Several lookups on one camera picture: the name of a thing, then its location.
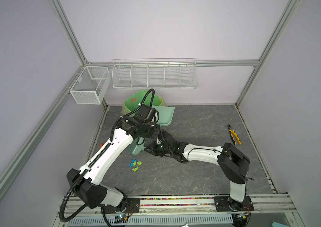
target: pliers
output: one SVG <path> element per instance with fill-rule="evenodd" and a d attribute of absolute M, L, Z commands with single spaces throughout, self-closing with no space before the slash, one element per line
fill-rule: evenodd
<path fill-rule="evenodd" d="M 236 137 L 238 143 L 241 145 L 241 141 L 240 141 L 238 135 L 235 133 L 235 131 L 231 128 L 231 125 L 227 125 L 227 127 L 229 128 L 230 138 L 232 139 L 232 142 L 234 143 L 234 145 L 236 145 L 234 136 Z"/>

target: wire shelf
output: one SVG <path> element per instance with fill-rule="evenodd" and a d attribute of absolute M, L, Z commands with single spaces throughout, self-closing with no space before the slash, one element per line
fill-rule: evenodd
<path fill-rule="evenodd" d="M 101 104 L 110 80 L 107 67 L 86 66 L 72 85 L 70 93 L 78 104 Z"/>
<path fill-rule="evenodd" d="M 196 61 L 114 64 L 113 87 L 115 89 L 196 88 Z"/>

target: metal bracket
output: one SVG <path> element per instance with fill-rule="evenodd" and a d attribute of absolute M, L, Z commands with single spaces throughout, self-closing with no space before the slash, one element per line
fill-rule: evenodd
<path fill-rule="evenodd" d="M 215 200 L 216 211 L 230 211 L 229 201 L 227 200 L 228 196 L 215 196 L 213 199 Z M 254 211 L 254 206 L 252 205 L 251 199 L 249 196 L 244 197 L 244 201 L 242 202 L 244 206 L 240 208 L 238 211 Z"/>
<path fill-rule="evenodd" d="M 140 198 L 127 198 L 125 211 L 121 213 L 139 213 Z M 106 214 L 118 214 L 119 211 L 115 211 L 113 206 L 103 206 Z"/>

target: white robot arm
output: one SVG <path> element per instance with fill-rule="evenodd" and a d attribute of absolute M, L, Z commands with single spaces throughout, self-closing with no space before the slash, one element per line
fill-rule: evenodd
<path fill-rule="evenodd" d="M 171 134 L 160 130 L 159 125 L 156 125 L 157 121 L 152 122 L 157 112 L 154 108 L 144 105 L 142 102 L 135 111 L 139 112 L 134 117 L 123 116 L 118 118 L 112 128 L 110 138 L 92 159 L 81 166 L 79 170 L 71 169 L 67 173 L 71 188 L 63 199 L 60 208 L 59 217 L 62 222 L 71 220 L 86 206 L 95 208 L 110 205 L 115 210 L 124 211 L 127 201 L 126 194 L 117 188 L 102 185 L 101 181 L 119 154 L 137 137 L 154 139 L 145 148 L 146 152 L 154 156 L 171 157 L 181 163 L 203 161 L 220 166 L 230 180 L 230 196 L 223 207 L 228 211 L 239 211 L 244 207 L 250 160 L 242 152 L 231 143 L 207 147 L 177 142 Z M 63 212 L 72 191 L 85 204 L 73 215 L 65 218 Z"/>

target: green plastic bag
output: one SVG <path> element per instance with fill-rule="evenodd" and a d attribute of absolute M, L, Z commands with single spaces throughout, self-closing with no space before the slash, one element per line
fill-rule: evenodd
<path fill-rule="evenodd" d="M 139 103 L 142 102 L 145 94 L 147 93 L 148 90 L 141 90 L 138 91 L 137 93 L 133 94 L 130 96 L 125 102 L 123 102 L 123 110 L 121 111 L 122 115 L 126 115 L 127 113 L 132 112 L 136 108 L 139 107 Z M 152 93 L 149 93 L 148 97 L 145 99 L 144 104 L 148 105 L 150 104 L 150 99 L 152 98 Z M 154 99 L 153 99 L 153 106 L 162 106 L 166 107 L 167 104 L 164 101 L 162 97 L 159 95 L 155 94 Z"/>

